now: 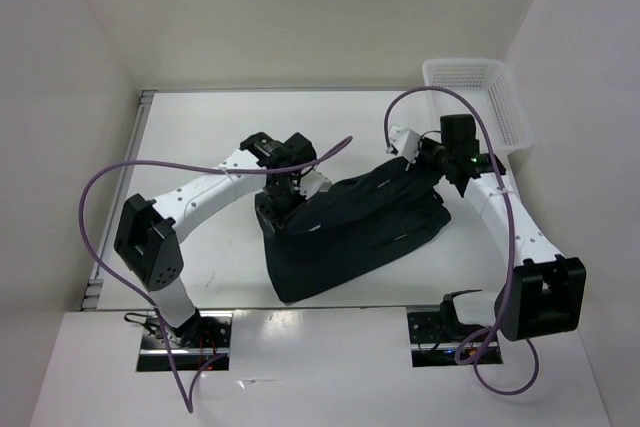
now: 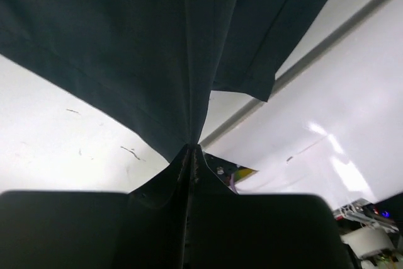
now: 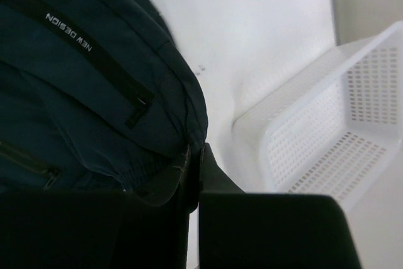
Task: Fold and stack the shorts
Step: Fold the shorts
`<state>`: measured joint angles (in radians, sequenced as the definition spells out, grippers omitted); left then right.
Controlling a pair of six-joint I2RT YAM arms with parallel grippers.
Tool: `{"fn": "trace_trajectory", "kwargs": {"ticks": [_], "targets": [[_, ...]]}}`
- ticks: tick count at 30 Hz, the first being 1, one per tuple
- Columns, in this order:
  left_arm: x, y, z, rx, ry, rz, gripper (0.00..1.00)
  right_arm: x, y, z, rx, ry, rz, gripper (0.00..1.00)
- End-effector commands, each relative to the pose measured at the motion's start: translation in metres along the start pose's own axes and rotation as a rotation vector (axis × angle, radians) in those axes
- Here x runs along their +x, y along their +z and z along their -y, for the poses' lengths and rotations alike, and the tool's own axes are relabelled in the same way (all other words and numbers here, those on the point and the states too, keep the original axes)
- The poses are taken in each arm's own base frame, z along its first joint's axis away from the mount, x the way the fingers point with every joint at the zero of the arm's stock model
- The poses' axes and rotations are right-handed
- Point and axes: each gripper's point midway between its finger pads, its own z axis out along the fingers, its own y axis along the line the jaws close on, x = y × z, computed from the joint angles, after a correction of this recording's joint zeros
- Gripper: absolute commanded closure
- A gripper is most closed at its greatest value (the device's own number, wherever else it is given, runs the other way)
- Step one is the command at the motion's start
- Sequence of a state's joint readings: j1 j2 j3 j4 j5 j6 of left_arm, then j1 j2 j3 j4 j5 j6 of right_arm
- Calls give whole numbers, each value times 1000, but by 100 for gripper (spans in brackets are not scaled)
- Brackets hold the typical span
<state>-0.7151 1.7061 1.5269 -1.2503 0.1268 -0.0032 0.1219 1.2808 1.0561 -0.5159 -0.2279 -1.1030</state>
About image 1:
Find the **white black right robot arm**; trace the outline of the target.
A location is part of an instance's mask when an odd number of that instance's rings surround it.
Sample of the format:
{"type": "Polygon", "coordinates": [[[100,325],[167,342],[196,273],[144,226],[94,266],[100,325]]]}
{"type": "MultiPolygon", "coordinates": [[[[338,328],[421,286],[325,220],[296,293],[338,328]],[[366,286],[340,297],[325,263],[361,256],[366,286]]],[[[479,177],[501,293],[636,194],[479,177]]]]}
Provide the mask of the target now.
{"type": "Polygon", "coordinates": [[[419,158],[473,207],[506,261],[507,279],[494,301],[498,330],[510,341],[574,331],[586,267],[542,233],[497,155],[480,151],[476,126],[470,114],[441,117],[440,139],[421,141],[419,158]]]}

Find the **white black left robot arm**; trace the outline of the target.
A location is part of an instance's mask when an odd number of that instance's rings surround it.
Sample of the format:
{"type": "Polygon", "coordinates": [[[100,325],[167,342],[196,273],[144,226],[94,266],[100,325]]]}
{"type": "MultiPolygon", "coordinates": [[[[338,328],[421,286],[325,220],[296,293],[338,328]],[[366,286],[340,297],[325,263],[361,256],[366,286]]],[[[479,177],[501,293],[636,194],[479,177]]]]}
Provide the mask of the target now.
{"type": "Polygon", "coordinates": [[[331,182],[312,168],[272,171],[315,159],[311,142],[299,133],[282,143],[259,132],[219,164],[219,175],[202,175],[153,199],[135,194],[125,201],[114,249],[158,307],[163,332],[175,345],[213,338],[213,327],[202,319],[180,278],[180,244],[207,219],[254,192],[262,216],[282,227],[291,212],[331,182]]]}

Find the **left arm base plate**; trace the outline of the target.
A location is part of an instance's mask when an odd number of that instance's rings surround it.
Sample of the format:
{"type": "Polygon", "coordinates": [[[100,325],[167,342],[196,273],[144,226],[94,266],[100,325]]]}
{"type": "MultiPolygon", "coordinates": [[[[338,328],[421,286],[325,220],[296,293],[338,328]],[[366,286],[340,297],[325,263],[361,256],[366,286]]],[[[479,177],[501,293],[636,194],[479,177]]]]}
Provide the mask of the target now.
{"type": "MultiPolygon", "coordinates": [[[[167,339],[178,371],[228,371],[233,313],[201,311],[203,327],[176,335],[167,328],[167,339]]],[[[168,372],[171,370],[166,342],[159,321],[151,313],[128,312],[124,320],[142,328],[136,371],[168,372]]]]}

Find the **dark navy shorts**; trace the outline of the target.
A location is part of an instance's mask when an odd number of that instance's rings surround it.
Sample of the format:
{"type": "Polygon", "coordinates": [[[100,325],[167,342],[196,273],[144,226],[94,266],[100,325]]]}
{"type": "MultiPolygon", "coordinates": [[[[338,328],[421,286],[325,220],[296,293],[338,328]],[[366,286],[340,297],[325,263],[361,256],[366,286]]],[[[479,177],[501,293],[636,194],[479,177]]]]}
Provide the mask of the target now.
{"type": "Polygon", "coordinates": [[[262,231],[278,299],[319,295],[432,241],[451,220],[435,190],[440,179],[431,167],[395,158],[311,197],[277,236],[262,231]]]}

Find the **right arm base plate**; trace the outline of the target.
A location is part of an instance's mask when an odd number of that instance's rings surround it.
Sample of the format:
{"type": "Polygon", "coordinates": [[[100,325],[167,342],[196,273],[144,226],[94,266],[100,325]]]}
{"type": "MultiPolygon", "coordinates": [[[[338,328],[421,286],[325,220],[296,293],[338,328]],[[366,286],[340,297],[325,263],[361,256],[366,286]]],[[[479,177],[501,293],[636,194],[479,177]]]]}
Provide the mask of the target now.
{"type": "Polygon", "coordinates": [[[408,308],[407,323],[414,368],[456,366],[459,344],[483,329],[481,325],[460,323],[449,302],[408,308]]]}

